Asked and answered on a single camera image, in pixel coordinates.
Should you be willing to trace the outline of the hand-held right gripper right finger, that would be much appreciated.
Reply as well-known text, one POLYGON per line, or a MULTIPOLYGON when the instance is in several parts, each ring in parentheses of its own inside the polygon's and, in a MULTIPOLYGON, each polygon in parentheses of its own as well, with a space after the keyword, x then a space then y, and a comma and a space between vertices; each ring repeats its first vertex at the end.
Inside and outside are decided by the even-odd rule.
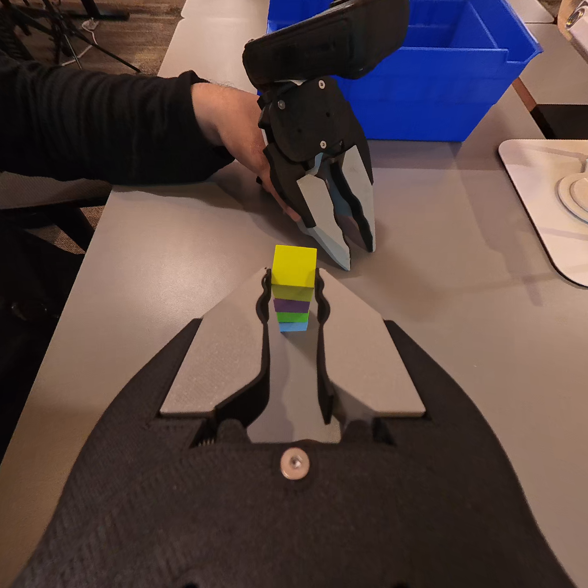
POLYGON ((316 270, 318 401, 323 421, 420 417, 424 404, 380 313, 316 270))

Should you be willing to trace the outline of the blue plastic bin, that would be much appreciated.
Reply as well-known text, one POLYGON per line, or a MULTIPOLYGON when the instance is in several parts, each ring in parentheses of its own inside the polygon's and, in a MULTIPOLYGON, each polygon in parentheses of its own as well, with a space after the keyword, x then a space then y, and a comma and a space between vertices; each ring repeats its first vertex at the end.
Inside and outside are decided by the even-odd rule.
MULTIPOLYGON (((267 33, 332 2, 271 1, 267 33)), ((408 2, 402 46, 359 79, 334 79, 368 139, 463 142, 540 46, 506 1, 408 2)))

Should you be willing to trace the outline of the person's left forearm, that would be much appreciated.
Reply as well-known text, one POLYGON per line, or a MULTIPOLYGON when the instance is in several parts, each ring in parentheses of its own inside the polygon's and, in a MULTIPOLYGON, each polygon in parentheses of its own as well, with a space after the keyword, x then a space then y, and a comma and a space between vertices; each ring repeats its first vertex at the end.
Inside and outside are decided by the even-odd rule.
POLYGON ((113 75, 1 53, 1 171, 113 185, 195 183, 233 162, 192 105, 193 71, 113 75))

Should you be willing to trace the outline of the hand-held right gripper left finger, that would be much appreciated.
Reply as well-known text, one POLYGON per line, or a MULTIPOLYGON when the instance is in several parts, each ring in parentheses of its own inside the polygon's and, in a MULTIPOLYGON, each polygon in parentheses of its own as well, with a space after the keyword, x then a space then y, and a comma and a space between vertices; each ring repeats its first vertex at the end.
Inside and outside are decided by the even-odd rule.
POLYGON ((160 408, 214 425, 251 425, 269 401, 270 269, 261 268, 201 319, 160 408))

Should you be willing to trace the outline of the person's left hand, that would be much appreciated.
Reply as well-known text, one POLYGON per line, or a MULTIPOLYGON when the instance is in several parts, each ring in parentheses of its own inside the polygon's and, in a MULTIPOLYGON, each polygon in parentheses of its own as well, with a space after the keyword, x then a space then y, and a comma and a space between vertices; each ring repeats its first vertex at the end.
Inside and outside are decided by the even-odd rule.
POLYGON ((223 146, 240 164, 261 180, 262 187, 293 221, 301 220, 278 195, 270 180, 266 147, 258 126, 261 110, 254 94, 211 83, 193 84, 190 89, 197 124, 207 141, 223 146))

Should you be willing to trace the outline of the yellow foam cube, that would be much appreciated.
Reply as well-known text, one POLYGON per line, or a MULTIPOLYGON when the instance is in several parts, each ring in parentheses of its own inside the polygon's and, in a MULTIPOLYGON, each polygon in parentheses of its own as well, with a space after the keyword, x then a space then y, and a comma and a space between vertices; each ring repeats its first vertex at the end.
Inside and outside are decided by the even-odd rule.
POLYGON ((310 302, 318 251, 313 247, 276 245, 271 272, 275 298, 310 302))

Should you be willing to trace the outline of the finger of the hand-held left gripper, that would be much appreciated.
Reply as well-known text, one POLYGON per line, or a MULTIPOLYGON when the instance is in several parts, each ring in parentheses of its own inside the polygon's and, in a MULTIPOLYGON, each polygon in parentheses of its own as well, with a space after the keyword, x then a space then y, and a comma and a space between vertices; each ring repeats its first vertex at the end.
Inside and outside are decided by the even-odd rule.
POLYGON ((314 238, 327 254, 343 269, 350 270, 350 250, 341 227, 334 216, 334 203, 325 180, 318 176, 320 166, 315 165, 301 179, 298 188, 313 219, 303 221, 305 234, 314 238))
POLYGON ((346 185, 344 199, 349 204, 366 250, 374 252, 376 250, 376 229, 373 184, 357 145, 345 152, 341 163, 341 172, 346 185))

